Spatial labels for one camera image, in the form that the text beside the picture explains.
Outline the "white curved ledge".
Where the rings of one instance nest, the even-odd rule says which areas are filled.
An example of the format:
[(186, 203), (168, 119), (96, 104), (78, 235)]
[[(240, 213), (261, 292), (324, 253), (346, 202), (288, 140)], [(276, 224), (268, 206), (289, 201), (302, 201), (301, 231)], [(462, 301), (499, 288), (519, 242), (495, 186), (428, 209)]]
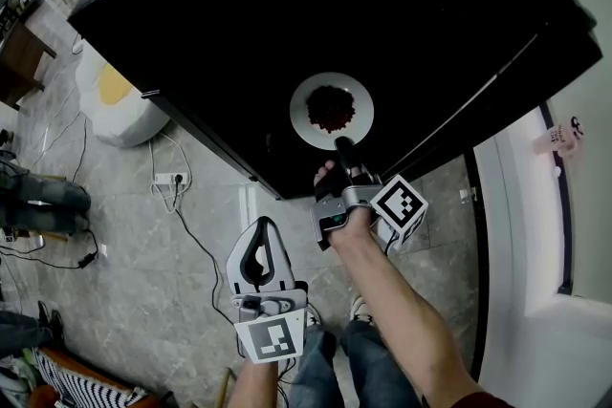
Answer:
[(490, 311), (544, 317), (564, 300), (565, 232), (556, 163), (533, 141), (547, 130), (539, 108), (474, 147), (484, 202)]

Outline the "orange sofa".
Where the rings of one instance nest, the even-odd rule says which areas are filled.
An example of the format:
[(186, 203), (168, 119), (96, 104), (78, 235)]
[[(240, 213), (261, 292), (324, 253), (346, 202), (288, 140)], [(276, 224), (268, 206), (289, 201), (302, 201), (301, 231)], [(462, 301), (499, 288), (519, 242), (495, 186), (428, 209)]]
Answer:
[[(61, 358), (67, 360), (71, 359), (70, 365), (77, 367), (84, 367), (86, 369), (86, 374), (97, 373), (99, 376), (102, 376), (103, 380), (111, 380), (113, 383), (117, 383), (119, 386), (135, 388), (138, 386), (124, 385), (121, 382), (117, 382), (116, 380), (111, 379), (108, 376), (105, 376), (96, 370), (92, 370), (89, 367), (85, 366), (83, 363), (76, 360), (74, 357), (66, 354), (58, 349), (52, 349), (48, 347), (38, 348), (38, 349), (50, 349), (53, 353), (60, 354)], [(136, 405), (130, 408), (162, 408), (161, 402), (158, 397), (148, 393), (148, 397), (137, 403)], [(30, 395), (30, 399), (28, 401), (29, 408), (76, 408), (75, 405), (71, 401), (66, 401), (60, 398), (60, 395), (55, 391), (53, 387), (48, 385), (44, 379), (42, 378), (42, 384), (36, 387)]]

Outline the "person's right forearm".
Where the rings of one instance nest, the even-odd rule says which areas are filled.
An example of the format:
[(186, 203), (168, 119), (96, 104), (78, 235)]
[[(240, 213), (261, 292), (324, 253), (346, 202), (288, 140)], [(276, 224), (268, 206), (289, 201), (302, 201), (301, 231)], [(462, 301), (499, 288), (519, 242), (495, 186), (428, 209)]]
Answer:
[(404, 374), (431, 408), (451, 408), (481, 393), (444, 318), (384, 255), (370, 225), (370, 211), (357, 207), (348, 224), (331, 233), (329, 243)]

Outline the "pile of dark red beans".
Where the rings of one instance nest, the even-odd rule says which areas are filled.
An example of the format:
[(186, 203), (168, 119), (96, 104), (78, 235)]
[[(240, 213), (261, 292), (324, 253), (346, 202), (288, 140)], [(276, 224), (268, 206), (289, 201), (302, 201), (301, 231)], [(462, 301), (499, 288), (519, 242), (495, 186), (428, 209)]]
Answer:
[(354, 98), (335, 86), (320, 86), (306, 100), (310, 122), (331, 134), (346, 127), (355, 115)]

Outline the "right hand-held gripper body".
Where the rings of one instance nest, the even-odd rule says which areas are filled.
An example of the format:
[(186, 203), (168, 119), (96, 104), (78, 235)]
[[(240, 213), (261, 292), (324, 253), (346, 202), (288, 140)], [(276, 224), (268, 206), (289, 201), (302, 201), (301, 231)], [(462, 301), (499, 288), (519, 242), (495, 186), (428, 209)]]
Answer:
[(402, 176), (386, 184), (349, 185), (340, 197), (315, 202), (311, 217), (316, 242), (323, 250), (330, 247), (328, 237), (348, 224), (350, 213), (357, 207), (371, 212), (375, 236), (385, 250), (404, 244), (423, 223), (427, 201)]

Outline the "person's blue jeans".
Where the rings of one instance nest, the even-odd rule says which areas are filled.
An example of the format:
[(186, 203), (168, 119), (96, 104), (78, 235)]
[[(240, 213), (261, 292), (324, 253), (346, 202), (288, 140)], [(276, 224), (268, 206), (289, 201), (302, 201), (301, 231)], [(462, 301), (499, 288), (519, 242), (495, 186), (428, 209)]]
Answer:
[(320, 325), (306, 329), (303, 355), (289, 393), (290, 408), (345, 408), (333, 363), (337, 345), (348, 358), (360, 408), (421, 408), (379, 332), (359, 320), (348, 323), (341, 339)]

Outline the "wooden chair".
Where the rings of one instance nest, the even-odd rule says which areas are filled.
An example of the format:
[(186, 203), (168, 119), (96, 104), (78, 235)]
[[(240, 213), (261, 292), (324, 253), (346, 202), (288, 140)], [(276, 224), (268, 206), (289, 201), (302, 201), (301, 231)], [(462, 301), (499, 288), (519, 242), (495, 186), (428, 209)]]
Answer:
[(226, 367), (222, 375), (222, 381), (217, 394), (217, 398), (215, 400), (215, 408), (225, 408), (229, 399), (230, 388), (232, 387), (232, 384), (234, 383), (235, 379), (236, 375), (233, 372), (232, 368)]

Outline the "person's right hand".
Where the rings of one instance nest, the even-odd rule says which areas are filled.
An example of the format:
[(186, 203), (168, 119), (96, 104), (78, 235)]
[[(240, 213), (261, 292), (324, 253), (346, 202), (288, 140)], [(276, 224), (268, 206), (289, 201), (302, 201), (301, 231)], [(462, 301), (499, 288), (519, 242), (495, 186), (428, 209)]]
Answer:
[(314, 179), (314, 194), (316, 202), (324, 198), (337, 198), (351, 184), (351, 171), (340, 163), (328, 160), (317, 171)]

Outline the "person's red shirt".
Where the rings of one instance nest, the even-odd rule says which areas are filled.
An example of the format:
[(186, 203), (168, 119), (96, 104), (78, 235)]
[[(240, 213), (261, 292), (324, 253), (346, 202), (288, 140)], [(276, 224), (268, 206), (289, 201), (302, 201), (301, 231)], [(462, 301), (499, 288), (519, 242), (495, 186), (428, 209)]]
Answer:
[(514, 408), (505, 400), (487, 392), (476, 392), (458, 400), (452, 408)]

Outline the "white plate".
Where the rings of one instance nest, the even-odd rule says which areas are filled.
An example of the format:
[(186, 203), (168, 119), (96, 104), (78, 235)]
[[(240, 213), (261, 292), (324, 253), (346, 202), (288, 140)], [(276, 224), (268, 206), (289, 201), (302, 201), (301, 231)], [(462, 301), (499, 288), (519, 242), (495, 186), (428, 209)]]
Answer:
[[(353, 97), (355, 114), (344, 128), (329, 133), (310, 122), (307, 99), (319, 87), (332, 86)], [(335, 72), (312, 75), (295, 89), (290, 102), (291, 123), (297, 134), (310, 145), (322, 150), (334, 150), (334, 141), (345, 136), (353, 143), (362, 141), (374, 121), (374, 104), (365, 87), (349, 75)]]

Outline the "person's white shoe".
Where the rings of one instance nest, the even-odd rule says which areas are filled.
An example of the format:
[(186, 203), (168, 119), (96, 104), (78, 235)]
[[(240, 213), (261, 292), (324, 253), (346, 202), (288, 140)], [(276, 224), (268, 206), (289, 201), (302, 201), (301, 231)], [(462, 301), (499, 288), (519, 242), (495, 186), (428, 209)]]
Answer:
[(370, 326), (375, 325), (374, 317), (362, 296), (356, 296), (351, 304), (349, 317), (351, 321), (360, 321)]

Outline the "black-white striped cloth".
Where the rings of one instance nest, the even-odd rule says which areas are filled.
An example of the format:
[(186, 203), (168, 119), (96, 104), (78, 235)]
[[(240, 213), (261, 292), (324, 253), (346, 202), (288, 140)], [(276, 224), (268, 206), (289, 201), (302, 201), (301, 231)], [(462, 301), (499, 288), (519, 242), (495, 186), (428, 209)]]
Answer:
[(76, 408), (130, 408), (148, 397), (139, 387), (123, 387), (97, 373), (86, 374), (84, 367), (71, 366), (70, 358), (64, 360), (50, 349), (33, 349), (33, 358), (44, 381)]

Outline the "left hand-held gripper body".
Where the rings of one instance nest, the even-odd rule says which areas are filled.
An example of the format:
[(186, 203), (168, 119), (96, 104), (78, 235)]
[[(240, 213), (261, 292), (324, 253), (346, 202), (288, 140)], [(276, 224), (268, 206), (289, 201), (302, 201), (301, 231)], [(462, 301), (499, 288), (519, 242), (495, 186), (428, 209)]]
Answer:
[(297, 358), (303, 353), (308, 286), (234, 294), (238, 353), (253, 364)]

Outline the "white flower-shaped beanbag chair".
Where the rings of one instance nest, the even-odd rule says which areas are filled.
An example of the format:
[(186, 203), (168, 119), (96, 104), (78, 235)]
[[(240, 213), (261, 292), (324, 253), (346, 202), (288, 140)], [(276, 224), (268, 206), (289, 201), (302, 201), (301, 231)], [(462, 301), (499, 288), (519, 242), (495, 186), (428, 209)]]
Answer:
[(76, 68), (80, 111), (97, 139), (119, 148), (147, 142), (170, 121), (164, 111), (108, 63), (88, 42)]

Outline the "white power strip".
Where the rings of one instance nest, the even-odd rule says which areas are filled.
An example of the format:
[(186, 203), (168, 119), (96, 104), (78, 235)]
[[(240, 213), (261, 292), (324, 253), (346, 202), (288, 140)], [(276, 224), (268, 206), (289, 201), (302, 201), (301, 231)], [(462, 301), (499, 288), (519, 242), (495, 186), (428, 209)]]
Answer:
[(190, 177), (189, 174), (186, 172), (155, 173), (153, 177), (153, 183), (157, 186), (171, 186), (174, 184), (187, 186), (188, 184), (190, 184)]

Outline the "person's left forearm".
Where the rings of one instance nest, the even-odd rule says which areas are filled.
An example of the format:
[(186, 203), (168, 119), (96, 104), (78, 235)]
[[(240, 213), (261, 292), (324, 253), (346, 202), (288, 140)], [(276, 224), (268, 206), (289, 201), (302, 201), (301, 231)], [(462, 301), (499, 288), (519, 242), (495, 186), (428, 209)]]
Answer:
[(230, 395), (228, 408), (276, 408), (277, 380), (277, 362), (254, 364), (246, 359)]

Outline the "brown wooden desk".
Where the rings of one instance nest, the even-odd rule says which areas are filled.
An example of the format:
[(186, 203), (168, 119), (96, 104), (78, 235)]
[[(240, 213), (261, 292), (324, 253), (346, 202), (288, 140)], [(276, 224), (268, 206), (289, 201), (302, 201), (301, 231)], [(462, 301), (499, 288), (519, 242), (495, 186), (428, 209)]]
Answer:
[(15, 111), (18, 101), (31, 91), (45, 91), (34, 75), (43, 54), (56, 52), (22, 22), (16, 21), (0, 46), (0, 102)]

